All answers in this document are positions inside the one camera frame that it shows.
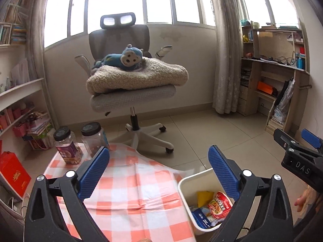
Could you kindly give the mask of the operator hand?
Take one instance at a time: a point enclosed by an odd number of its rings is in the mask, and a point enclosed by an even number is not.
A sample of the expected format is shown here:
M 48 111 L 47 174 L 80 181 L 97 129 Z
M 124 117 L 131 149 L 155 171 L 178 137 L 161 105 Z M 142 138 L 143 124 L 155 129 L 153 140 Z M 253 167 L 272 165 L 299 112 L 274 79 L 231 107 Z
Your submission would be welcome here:
M 297 207 L 297 212 L 300 213 L 308 204 L 313 204 L 316 200 L 318 193 L 309 185 L 304 192 L 296 199 L 294 206 Z

